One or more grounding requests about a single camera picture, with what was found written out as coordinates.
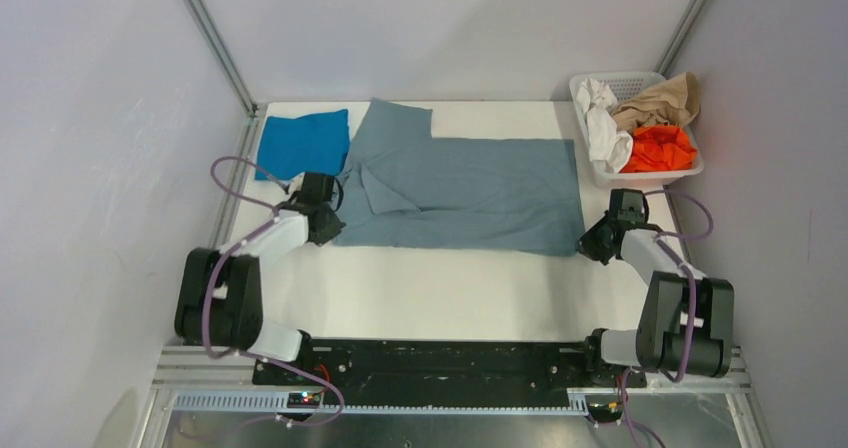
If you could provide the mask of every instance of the wall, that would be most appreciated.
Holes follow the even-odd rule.
[[[0,446],[126,446],[244,115],[182,0],[0,0],[0,30]]]
[[[204,0],[259,101],[567,99],[650,70],[689,0]]]
[[[736,288],[736,335],[777,446],[844,446],[848,0],[715,0],[677,64],[702,81],[713,210],[696,260]],[[701,229],[686,208],[684,227]]]

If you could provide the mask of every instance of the beige cloth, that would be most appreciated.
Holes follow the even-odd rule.
[[[658,83],[621,103],[612,112],[618,130],[633,131],[640,126],[675,125],[684,127],[701,109],[698,79],[689,72]]]

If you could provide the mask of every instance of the blue cloth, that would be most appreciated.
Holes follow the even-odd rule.
[[[342,174],[336,244],[576,253],[572,140],[432,138],[430,116],[371,102]]]
[[[338,175],[350,149],[347,115],[339,110],[300,118],[269,116],[256,162],[281,180],[305,171]],[[268,178],[257,171],[256,179]]]

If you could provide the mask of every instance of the plastic basket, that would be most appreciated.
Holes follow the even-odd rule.
[[[577,96],[577,88],[580,86],[580,83],[586,78],[594,78],[609,85],[612,92],[615,93],[615,97],[618,98],[619,103],[633,98],[649,86],[665,81],[665,77],[651,71],[614,71],[577,75],[568,82],[572,100]],[[583,142],[588,152],[589,133],[586,128],[586,117],[580,113],[580,107],[576,103],[574,108],[577,110],[577,121],[580,123],[580,132],[583,134]],[[692,136],[692,130],[688,126],[684,126],[683,131],[689,136],[689,142],[692,146],[697,149],[698,144],[695,142],[695,137]],[[701,150],[698,150],[695,162],[692,163],[692,168],[688,170],[655,171],[652,173],[613,173],[607,170],[606,163],[603,161],[593,161],[591,165],[595,185],[600,187],[645,188],[656,185],[667,185],[684,176],[697,175],[704,171],[704,159],[701,157]]]

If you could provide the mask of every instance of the orange cloth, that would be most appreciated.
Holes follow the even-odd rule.
[[[679,126],[642,126],[633,130],[633,153],[621,173],[688,170],[697,154]]]

